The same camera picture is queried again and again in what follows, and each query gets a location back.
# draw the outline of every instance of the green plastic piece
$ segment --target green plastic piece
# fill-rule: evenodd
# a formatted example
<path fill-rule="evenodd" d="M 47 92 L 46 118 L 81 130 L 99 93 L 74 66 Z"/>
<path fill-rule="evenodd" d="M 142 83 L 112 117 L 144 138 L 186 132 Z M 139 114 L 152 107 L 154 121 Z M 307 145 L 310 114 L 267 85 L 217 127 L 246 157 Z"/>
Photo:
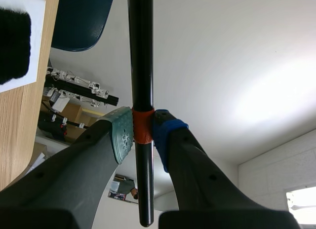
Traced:
<path fill-rule="evenodd" d="M 112 144 L 115 159 L 122 164 L 133 145 L 133 115 L 130 107 L 120 107 L 106 114 L 102 119 L 112 123 Z"/>

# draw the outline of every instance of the metal pole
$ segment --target metal pole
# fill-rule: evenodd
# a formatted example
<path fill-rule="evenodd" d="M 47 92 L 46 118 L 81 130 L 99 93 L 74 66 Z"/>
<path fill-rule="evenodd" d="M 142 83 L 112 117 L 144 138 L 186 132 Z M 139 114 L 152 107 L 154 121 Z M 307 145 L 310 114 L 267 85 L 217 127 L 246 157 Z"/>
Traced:
<path fill-rule="evenodd" d="M 153 109 L 153 0 L 128 0 L 133 109 Z M 135 143 L 140 224 L 154 221 L 153 143 Z"/>

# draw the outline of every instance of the chair seat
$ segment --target chair seat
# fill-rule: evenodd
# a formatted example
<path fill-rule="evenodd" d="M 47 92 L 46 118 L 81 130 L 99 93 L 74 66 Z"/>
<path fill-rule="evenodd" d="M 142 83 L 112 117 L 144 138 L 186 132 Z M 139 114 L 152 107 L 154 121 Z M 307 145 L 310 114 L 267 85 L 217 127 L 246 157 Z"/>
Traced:
<path fill-rule="evenodd" d="M 93 47 L 105 27 L 113 0 L 59 0 L 52 47 L 84 51 Z"/>

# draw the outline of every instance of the window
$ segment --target window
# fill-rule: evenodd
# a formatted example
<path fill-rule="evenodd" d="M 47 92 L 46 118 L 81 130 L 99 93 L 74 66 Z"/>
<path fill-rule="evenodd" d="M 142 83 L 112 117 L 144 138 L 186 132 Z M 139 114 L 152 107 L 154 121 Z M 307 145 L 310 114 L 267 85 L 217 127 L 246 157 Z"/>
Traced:
<path fill-rule="evenodd" d="M 304 228 L 316 228 L 316 187 L 286 193 L 289 212 Z"/>

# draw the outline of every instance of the wooden table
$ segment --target wooden table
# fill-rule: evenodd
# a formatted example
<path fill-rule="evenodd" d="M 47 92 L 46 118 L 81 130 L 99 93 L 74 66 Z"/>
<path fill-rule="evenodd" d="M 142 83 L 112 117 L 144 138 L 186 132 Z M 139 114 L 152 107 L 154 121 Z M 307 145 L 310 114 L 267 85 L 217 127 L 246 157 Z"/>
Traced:
<path fill-rule="evenodd" d="M 37 81 L 0 93 L 0 190 L 28 165 L 59 0 L 46 0 Z"/>

